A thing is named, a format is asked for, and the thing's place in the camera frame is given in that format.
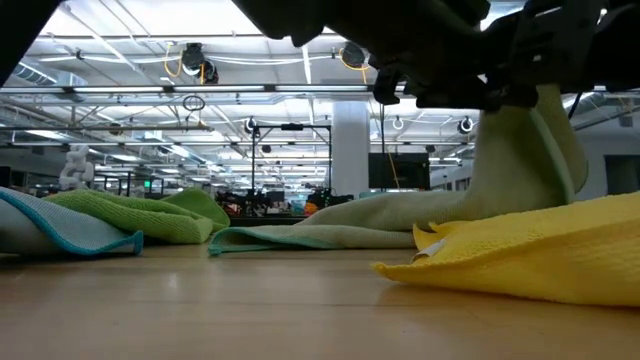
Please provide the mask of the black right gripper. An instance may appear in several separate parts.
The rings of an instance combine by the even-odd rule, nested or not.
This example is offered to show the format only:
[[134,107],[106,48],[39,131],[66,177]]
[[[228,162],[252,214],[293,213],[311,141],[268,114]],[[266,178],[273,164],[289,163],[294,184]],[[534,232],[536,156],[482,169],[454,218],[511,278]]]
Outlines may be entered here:
[[605,11],[606,0],[527,0],[519,11],[500,17],[498,29],[509,48],[498,74],[487,76],[486,109],[533,108],[539,84],[591,90],[595,81],[585,71]]

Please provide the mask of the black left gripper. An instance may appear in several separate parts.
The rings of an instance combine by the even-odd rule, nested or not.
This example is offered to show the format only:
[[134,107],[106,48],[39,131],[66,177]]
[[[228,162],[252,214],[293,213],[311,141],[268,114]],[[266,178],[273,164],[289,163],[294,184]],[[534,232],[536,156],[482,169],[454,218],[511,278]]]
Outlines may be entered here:
[[453,30],[391,32],[368,46],[378,70],[373,95],[383,105],[399,102],[396,88],[416,98],[418,108],[499,109],[501,100],[478,77],[483,36]]

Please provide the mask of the pale green teal-edged towel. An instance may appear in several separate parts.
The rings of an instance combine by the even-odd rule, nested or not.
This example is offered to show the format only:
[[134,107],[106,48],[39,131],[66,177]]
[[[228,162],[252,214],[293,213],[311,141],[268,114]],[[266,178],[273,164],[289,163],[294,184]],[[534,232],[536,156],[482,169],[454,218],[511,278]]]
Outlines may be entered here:
[[587,180],[587,158],[559,86],[536,90],[533,108],[481,113],[464,191],[383,193],[325,208],[294,225],[230,227],[213,235],[208,252],[412,248],[416,225],[566,205]]

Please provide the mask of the yellow microfiber towel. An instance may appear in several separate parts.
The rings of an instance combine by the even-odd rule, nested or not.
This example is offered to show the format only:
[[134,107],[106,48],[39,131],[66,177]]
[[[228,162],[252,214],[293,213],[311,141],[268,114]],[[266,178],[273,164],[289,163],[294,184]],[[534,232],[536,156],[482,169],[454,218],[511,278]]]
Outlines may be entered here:
[[413,229],[393,281],[568,304],[640,307],[640,192]]

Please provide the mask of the bright green microfiber towel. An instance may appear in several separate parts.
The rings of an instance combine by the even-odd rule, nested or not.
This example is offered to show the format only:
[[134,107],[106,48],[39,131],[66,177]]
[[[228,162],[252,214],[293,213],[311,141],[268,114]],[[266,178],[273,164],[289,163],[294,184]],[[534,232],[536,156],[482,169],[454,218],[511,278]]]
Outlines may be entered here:
[[203,244],[230,225],[223,208],[198,188],[187,188],[160,200],[94,190],[61,192],[46,200],[170,244]]

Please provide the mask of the black monitor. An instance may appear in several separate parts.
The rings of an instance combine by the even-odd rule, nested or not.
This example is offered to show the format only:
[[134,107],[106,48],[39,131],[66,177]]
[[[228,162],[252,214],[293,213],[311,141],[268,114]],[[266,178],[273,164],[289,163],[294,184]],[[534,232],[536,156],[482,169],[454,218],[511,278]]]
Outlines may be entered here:
[[430,188],[430,165],[426,153],[370,153],[368,168],[370,188]]

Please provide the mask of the white pillar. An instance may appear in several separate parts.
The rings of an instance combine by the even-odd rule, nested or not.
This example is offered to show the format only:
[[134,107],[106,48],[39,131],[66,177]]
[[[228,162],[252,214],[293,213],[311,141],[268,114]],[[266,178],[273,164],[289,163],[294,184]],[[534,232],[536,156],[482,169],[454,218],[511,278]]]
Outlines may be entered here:
[[339,101],[333,104],[332,187],[338,195],[354,195],[369,189],[369,113],[367,104]]

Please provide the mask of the dark door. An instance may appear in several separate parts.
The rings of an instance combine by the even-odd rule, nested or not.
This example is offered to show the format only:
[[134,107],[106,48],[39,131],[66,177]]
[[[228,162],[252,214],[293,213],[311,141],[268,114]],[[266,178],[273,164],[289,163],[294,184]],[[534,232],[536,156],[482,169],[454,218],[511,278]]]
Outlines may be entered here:
[[640,191],[640,155],[605,155],[608,195]]

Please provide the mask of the black background robot arms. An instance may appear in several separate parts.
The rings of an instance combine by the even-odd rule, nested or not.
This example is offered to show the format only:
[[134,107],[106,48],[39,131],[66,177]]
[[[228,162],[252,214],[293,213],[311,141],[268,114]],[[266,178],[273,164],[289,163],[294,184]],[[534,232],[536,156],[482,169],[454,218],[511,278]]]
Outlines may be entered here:
[[327,207],[353,201],[355,196],[337,195],[329,188],[312,188],[288,199],[285,191],[264,193],[249,189],[245,194],[217,192],[215,199],[231,217],[309,217]]

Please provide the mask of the long strip light fixture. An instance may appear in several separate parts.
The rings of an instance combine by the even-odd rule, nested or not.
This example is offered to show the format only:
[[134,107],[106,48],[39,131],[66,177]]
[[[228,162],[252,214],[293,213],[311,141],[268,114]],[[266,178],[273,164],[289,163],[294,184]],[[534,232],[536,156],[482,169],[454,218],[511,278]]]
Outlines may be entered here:
[[165,86],[60,86],[2,87],[0,95],[88,95],[88,94],[210,94],[210,93],[365,93],[373,85],[348,84],[260,84],[260,85],[165,85]]

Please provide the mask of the white robot figure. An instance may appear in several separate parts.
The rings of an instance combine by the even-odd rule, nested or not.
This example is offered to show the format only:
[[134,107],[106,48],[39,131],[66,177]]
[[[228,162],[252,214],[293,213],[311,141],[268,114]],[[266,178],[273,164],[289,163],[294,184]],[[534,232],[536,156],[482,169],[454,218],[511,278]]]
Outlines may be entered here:
[[87,145],[72,145],[65,156],[65,165],[59,175],[61,190],[88,189],[94,179],[94,165],[87,160]]

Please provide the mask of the light blue teal-edged towel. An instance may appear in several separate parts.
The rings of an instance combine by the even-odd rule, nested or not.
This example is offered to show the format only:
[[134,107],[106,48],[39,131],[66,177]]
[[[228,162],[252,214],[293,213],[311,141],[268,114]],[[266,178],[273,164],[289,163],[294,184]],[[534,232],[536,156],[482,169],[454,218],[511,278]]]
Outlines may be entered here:
[[93,216],[0,187],[0,254],[137,255],[143,244],[140,231],[126,233]]

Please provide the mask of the black background rig frame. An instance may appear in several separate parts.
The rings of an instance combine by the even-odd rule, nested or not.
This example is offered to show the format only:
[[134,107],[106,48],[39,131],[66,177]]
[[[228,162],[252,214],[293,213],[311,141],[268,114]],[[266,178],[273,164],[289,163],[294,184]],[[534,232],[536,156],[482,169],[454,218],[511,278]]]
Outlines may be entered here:
[[[266,132],[262,137],[257,138],[256,132],[258,130],[265,129]],[[255,191],[255,170],[256,170],[256,148],[259,142],[271,133],[272,130],[279,129],[281,131],[303,131],[303,130],[311,130],[317,137],[323,140],[328,146],[328,157],[326,161],[328,162],[329,169],[332,169],[333,166],[333,142],[332,142],[332,126],[331,125],[306,125],[300,123],[284,123],[280,125],[259,125],[255,123],[251,130],[251,191]],[[319,129],[326,130],[328,138],[324,139],[320,136]]]

